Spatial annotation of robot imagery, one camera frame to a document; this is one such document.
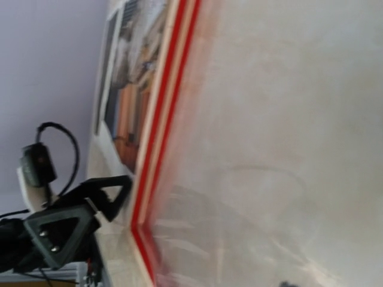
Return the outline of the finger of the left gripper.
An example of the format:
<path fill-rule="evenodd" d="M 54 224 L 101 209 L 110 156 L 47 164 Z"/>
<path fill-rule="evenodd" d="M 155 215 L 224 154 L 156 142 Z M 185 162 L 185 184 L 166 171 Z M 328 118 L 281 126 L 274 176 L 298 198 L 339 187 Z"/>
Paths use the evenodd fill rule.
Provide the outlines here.
<path fill-rule="evenodd" d="M 83 243 L 100 227 L 87 204 L 43 210 L 27 217 L 23 225 L 52 269 L 73 262 Z"/>
<path fill-rule="evenodd" d="M 113 201 L 110 200 L 104 191 L 104 188 L 109 187 L 120 187 L 120 191 Z M 112 222 L 117 217 L 126 199 L 129 198 L 131 188 L 132 179 L 128 175 L 88 179 L 60 197 L 53 203 L 53 207 L 64 208 L 81 205 L 86 203 L 86 199 L 89 199 L 94 207 L 109 222 Z"/>

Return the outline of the white photo mat board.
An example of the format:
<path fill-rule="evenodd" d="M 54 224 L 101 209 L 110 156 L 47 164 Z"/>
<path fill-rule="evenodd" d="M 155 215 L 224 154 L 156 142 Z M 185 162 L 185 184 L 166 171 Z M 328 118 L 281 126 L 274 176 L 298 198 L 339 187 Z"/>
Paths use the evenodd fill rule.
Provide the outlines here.
<path fill-rule="evenodd" d="M 138 30 L 142 1 L 122 1 L 96 111 L 96 138 L 112 174 L 134 175 L 139 150 Z"/>

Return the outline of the cat and books photo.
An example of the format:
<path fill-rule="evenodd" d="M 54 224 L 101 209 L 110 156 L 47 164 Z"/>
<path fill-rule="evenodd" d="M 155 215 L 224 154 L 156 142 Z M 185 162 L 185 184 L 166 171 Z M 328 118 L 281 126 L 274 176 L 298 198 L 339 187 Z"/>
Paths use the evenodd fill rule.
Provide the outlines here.
<path fill-rule="evenodd" d="M 123 1 L 99 128 L 114 173 L 133 173 L 163 44 L 169 1 Z"/>

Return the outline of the clear acrylic sheet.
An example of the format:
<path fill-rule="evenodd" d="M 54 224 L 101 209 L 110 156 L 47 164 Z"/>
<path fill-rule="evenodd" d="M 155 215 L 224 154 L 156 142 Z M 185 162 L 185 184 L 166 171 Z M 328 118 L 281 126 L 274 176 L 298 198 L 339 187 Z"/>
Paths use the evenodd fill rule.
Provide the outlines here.
<path fill-rule="evenodd" d="M 157 286 L 382 285 L 382 2 L 202 1 Z"/>

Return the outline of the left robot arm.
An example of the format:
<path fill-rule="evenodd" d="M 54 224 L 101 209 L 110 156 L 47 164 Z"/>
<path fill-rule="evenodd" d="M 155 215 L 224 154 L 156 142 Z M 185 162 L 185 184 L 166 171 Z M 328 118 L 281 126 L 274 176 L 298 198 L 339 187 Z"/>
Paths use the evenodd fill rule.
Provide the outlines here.
<path fill-rule="evenodd" d="M 129 198 L 132 180 L 128 176 L 89 179 L 69 193 L 60 197 L 53 207 L 66 208 L 82 203 L 94 205 L 97 211 L 109 221 L 118 215 Z M 93 220 L 87 237 L 81 242 L 71 262 L 91 262 L 99 264 L 97 245 L 93 233 L 100 226 Z M 1 271 L 13 270 L 27 273 L 36 268 L 44 268 L 43 260 L 33 247 L 32 239 L 26 234 L 23 220 L 4 218 L 1 220 Z"/>

